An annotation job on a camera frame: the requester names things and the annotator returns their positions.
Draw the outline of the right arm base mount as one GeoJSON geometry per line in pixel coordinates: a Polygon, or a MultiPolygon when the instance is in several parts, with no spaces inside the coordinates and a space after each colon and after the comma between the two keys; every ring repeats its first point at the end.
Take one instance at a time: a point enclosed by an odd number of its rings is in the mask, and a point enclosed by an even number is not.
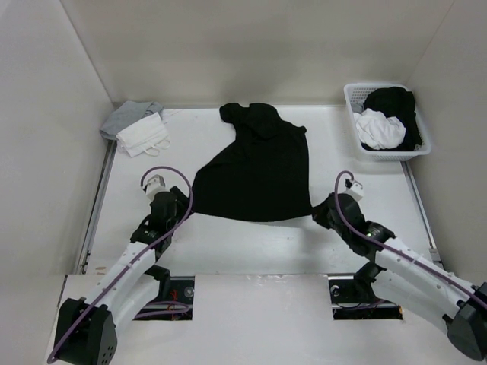
{"type": "Polygon", "coordinates": [[[354,274],[328,277],[332,314],[335,320],[403,320],[403,311],[395,303],[379,298],[372,289],[382,269],[365,264],[354,274]]]}

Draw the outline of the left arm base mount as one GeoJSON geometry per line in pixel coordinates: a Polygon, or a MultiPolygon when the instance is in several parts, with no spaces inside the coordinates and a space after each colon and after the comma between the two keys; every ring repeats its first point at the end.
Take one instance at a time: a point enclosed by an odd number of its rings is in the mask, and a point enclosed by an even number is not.
{"type": "Polygon", "coordinates": [[[146,271],[159,283],[158,295],[135,317],[138,321],[190,321],[196,280],[194,276],[173,276],[170,270],[153,266],[146,271]]]}

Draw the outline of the black tank top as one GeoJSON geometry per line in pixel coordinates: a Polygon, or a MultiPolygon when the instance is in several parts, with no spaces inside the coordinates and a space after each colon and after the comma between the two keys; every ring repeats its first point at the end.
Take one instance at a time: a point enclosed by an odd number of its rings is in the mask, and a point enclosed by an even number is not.
{"type": "Polygon", "coordinates": [[[265,103],[227,103],[219,113],[235,139],[196,173],[194,212],[259,223],[310,215],[306,128],[265,103]]]}

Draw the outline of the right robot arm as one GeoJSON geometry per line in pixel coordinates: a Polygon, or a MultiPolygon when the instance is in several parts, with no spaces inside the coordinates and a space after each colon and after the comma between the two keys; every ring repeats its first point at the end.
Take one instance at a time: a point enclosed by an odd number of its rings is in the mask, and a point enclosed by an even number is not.
{"type": "Polygon", "coordinates": [[[486,359],[486,285],[448,273],[410,249],[393,231],[365,219],[346,193],[331,193],[311,209],[317,224],[334,230],[355,254],[367,259],[353,281],[355,296],[375,296],[430,322],[463,355],[486,359]]]}

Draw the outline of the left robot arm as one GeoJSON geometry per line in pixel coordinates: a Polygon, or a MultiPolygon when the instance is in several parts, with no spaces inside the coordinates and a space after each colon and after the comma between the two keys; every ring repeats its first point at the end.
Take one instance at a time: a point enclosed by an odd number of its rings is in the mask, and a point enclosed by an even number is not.
{"type": "Polygon", "coordinates": [[[186,220],[191,201],[176,186],[149,182],[150,214],[139,224],[118,261],[85,296],[59,307],[48,363],[109,364],[127,325],[149,304],[170,296],[170,272],[156,263],[186,220]]]}

